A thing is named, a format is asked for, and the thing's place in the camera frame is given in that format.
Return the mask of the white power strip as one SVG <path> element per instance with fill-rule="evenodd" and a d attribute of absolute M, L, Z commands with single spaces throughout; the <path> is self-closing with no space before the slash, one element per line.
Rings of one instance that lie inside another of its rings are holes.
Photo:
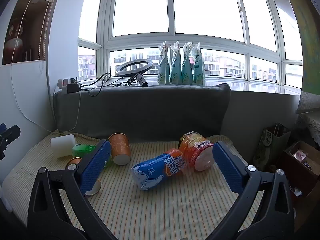
<path fill-rule="evenodd" d="M 75 78 L 58 79 L 57 86 L 64 94 L 67 94 L 67 85 L 70 83 L 78 83 L 78 80 Z"/>

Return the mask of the black power adapter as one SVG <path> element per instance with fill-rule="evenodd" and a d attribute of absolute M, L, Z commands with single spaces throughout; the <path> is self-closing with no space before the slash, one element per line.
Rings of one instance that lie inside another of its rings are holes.
<path fill-rule="evenodd" d="M 78 83 L 70 83 L 67 85 L 67 94 L 77 93 L 80 91 L 80 86 Z"/>

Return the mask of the teal pouch far left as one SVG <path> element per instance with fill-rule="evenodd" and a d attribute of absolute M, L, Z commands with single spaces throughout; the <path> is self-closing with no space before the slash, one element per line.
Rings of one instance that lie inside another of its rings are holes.
<path fill-rule="evenodd" d="M 168 60 L 168 49 L 170 45 L 168 41 L 162 42 L 158 48 L 160 50 L 160 58 L 158 64 L 158 84 L 159 85 L 168 85 L 169 84 L 169 75 L 170 75 L 170 65 Z"/>

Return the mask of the red round ornament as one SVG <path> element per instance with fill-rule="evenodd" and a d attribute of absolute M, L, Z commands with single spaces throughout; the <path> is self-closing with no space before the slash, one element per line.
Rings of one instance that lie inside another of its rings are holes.
<path fill-rule="evenodd" d="M 14 18 L 9 23 L 3 49 L 3 64 L 21 62 L 23 59 L 23 23 L 25 18 Z"/>

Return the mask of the green plastic bottle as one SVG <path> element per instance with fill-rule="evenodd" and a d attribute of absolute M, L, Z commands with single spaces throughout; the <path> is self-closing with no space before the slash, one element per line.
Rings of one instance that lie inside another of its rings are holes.
<path fill-rule="evenodd" d="M 95 145 L 76 144 L 72 148 L 73 158 L 70 160 L 70 163 L 78 164 L 86 154 L 91 153 L 95 148 Z"/>

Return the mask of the teal pouch far right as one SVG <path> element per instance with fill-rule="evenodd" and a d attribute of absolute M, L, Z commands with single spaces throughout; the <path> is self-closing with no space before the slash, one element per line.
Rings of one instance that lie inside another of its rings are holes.
<path fill-rule="evenodd" d="M 206 83 L 206 76 L 204 71 L 204 60 L 201 52 L 200 42 L 193 48 L 194 58 L 194 77 L 193 83 L 195 85 L 204 86 Z"/>

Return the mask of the orange patterned paper cup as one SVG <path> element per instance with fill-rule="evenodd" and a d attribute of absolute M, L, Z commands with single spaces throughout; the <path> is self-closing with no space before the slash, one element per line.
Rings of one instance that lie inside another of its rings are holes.
<path fill-rule="evenodd" d="M 113 133 L 108 141 L 111 144 L 112 160 L 116 165 L 124 166 L 131 161 L 129 140 L 124 133 Z"/>

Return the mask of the cardboard box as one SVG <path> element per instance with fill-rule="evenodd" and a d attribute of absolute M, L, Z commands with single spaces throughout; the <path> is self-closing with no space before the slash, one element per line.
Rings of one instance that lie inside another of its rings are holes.
<path fill-rule="evenodd" d="M 319 202 L 319 151 L 299 141 L 284 154 L 284 170 L 295 210 L 295 229 L 300 229 Z"/>

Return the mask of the orange-labelled plastic jar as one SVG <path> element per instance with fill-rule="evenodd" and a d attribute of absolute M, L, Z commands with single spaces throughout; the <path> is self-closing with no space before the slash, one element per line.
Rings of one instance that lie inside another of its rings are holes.
<path fill-rule="evenodd" d="M 193 131 L 185 133 L 178 143 L 178 149 L 195 171 L 204 171 L 213 165 L 213 146 L 211 141 Z"/>

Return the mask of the white plastic container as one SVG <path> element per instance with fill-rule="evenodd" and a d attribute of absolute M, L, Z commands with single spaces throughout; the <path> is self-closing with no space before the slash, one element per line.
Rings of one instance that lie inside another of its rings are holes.
<path fill-rule="evenodd" d="M 76 138 L 72 134 L 55 137 L 50 141 L 53 155 L 56 158 L 62 158 L 72 155 L 72 149 L 76 145 Z"/>

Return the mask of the wooden wall shelf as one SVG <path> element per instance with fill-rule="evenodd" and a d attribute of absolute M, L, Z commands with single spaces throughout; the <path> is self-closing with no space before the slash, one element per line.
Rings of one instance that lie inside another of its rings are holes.
<path fill-rule="evenodd" d="M 46 61 L 56 0 L 17 0 L 7 24 L 2 63 Z"/>

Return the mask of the green paper shopping bag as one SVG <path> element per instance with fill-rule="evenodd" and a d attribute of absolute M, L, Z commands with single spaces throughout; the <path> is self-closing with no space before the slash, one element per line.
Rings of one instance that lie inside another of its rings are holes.
<path fill-rule="evenodd" d="M 252 157 L 253 165 L 263 171 L 271 159 L 287 144 L 291 130 L 281 123 L 263 129 Z"/>

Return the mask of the blue Arctic Ocean can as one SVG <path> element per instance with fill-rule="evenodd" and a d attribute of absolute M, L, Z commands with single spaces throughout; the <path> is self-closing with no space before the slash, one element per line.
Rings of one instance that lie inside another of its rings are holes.
<path fill-rule="evenodd" d="M 183 153 L 172 148 L 155 158 L 136 164 L 131 172 L 138 188 L 145 191 L 182 172 L 185 167 Z"/>

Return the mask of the teal pouch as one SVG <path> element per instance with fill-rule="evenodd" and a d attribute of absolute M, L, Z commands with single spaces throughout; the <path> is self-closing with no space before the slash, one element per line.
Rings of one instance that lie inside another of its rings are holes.
<path fill-rule="evenodd" d="M 206 76 L 204 71 L 204 60 L 201 52 L 200 42 L 193 48 L 194 58 L 194 77 L 193 83 L 195 85 L 204 86 L 206 83 Z"/>
<path fill-rule="evenodd" d="M 182 70 L 181 70 L 181 54 L 180 54 L 180 43 L 176 41 L 170 46 L 173 53 L 173 60 L 171 64 L 170 83 L 180 84 L 182 81 Z"/>
<path fill-rule="evenodd" d="M 192 50 L 192 47 L 192 42 L 187 42 L 183 46 L 182 83 L 184 85 L 190 85 L 193 83 L 193 72 L 189 59 L 189 54 Z"/>
<path fill-rule="evenodd" d="M 168 85 L 169 84 L 169 75 L 170 75 L 170 65 L 168 60 L 168 49 L 170 45 L 168 41 L 162 42 L 158 48 L 160 50 L 160 58 L 158 64 L 158 84 L 159 85 Z"/>

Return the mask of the grey sofa backrest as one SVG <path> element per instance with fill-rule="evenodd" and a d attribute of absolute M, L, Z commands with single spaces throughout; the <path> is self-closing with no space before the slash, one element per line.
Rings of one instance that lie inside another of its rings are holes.
<path fill-rule="evenodd" d="M 107 139 L 124 133 L 131 143 L 178 141 L 194 131 L 218 135 L 231 98 L 228 84 L 110 87 L 92 97 L 87 91 L 53 97 L 59 131 Z"/>

